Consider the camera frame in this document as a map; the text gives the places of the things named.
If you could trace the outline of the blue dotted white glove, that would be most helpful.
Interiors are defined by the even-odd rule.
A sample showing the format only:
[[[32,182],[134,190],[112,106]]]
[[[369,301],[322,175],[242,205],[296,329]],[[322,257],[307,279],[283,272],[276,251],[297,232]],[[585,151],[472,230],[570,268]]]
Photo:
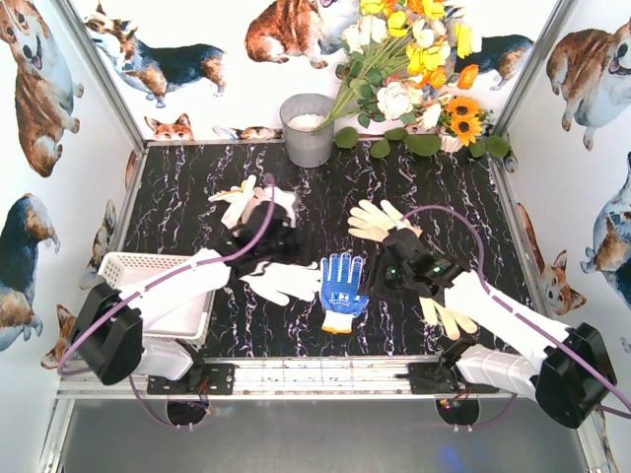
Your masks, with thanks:
[[[308,266],[261,262],[241,280],[257,295],[280,306],[287,305],[290,298],[310,303],[321,288],[321,272],[316,262]]]

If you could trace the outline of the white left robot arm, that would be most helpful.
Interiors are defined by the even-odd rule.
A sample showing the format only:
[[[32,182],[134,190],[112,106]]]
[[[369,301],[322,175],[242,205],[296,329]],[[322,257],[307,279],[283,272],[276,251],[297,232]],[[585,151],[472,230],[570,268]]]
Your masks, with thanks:
[[[150,329],[171,315],[188,323],[197,314],[184,310],[191,301],[290,263],[298,251],[295,229],[293,204],[261,202],[217,246],[135,284],[94,286],[63,358],[79,355],[105,385],[132,374],[181,380],[194,366],[192,355],[178,343],[175,328],[158,337]]]

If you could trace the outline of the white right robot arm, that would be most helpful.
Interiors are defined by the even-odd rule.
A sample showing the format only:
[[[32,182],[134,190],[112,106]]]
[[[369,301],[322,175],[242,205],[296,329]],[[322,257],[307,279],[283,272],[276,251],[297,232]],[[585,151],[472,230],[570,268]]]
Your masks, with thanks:
[[[614,392],[617,379],[600,333],[572,328],[487,285],[464,263],[433,253],[412,230],[391,229],[371,262],[363,292],[372,298],[418,297],[430,323],[451,337],[482,327],[513,354],[465,343],[452,362],[470,384],[535,401],[554,421],[576,429]]]

